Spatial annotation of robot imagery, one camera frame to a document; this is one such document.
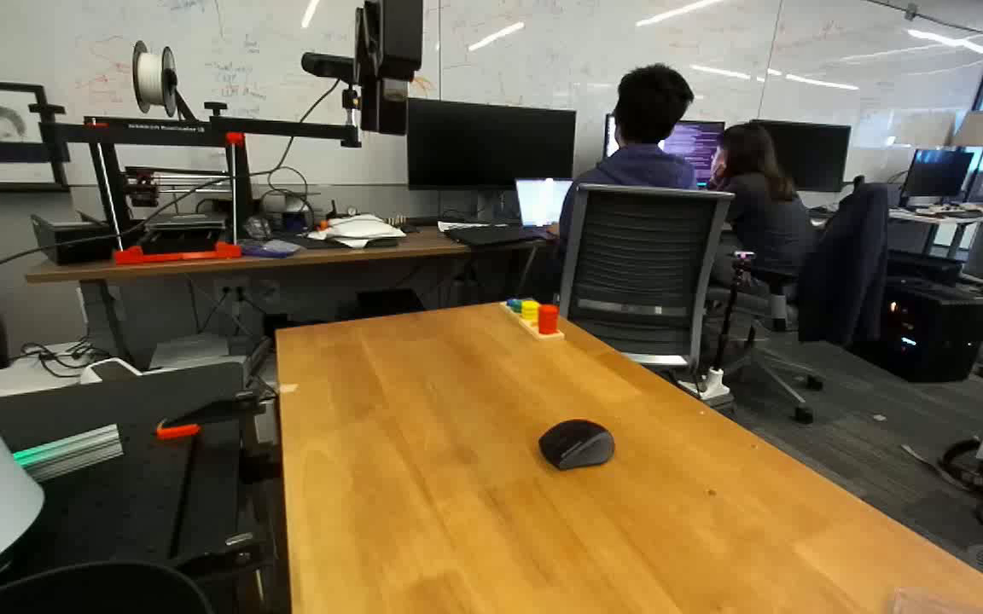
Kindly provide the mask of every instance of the black box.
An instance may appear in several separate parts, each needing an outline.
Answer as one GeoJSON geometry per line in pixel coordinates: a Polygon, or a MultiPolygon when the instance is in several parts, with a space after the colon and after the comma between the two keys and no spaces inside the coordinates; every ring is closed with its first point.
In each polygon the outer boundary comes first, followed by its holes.
{"type": "Polygon", "coordinates": [[[912,383],[959,383],[983,340],[983,296],[897,276],[887,281],[881,337],[854,350],[912,383]]]}
{"type": "Polygon", "coordinates": [[[113,260],[118,239],[108,226],[100,221],[49,221],[41,214],[31,214],[39,248],[52,264],[100,264],[113,260]]]}
{"type": "Polygon", "coordinates": [[[225,239],[222,217],[170,214],[154,217],[141,239],[144,254],[211,254],[225,239]]]}

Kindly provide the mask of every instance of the keyboard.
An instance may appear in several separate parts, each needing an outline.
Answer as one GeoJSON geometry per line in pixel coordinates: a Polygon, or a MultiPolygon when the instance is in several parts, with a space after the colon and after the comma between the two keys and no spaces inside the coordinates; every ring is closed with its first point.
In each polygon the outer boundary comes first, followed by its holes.
{"type": "Polygon", "coordinates": [[[515,226],[515,229],[452,229],[445,233],[453,243],[465,243],[470,248],[498,248],[498,244],[524,244],[548,239],[548,229],[540,226],[515,226]]]}
{"type": "Polygon", "coordinates": [[[983,217],[983,210],[981,207],[945,207],[942,217],[983,217]]]}

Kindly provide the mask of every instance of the laptop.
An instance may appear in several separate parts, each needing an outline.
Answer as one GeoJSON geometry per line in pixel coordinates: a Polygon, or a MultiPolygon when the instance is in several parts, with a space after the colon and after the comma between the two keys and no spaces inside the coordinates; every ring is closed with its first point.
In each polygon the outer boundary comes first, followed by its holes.
{"type": "Polygon", "coordinates": [[[445,237],[470,244],[470,248],[498,248],[498,244],[524,244],[543,243],[548,226],[561,221],[565,199],[569,181],[515,181],[518,196],[518,226],[508,229],[452,229],[445,237]]]}
{"type": "Polygon", "coordinates": [[[518,196],[518,221],[524,226],[557,226],[561,221],[561,207],[565,199],[569,190],[569,181],[557,181],[557,177],[518,177],[515,181],[515,196],[518,196]]]}

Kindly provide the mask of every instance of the computer tower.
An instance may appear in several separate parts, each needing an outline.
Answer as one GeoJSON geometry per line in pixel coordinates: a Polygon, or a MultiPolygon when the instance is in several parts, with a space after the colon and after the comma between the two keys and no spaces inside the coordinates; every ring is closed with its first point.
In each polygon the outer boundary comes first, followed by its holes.
{"type": "Polygon", "coordinates": [[[908,383],[959,383],[983,340],[983,296],[915,281],[887,281],[881,337],[854,350],[908,383]]]}

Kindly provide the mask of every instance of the paper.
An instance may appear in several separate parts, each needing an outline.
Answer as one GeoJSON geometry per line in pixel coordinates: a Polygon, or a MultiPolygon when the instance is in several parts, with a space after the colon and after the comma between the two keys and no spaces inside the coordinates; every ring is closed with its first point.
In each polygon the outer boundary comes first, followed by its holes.
{"type": "Polygon", "coordinates": [[[386,226],[380,214],[331,217],[327,239],[403,239],[403,229],[386,226]]]}

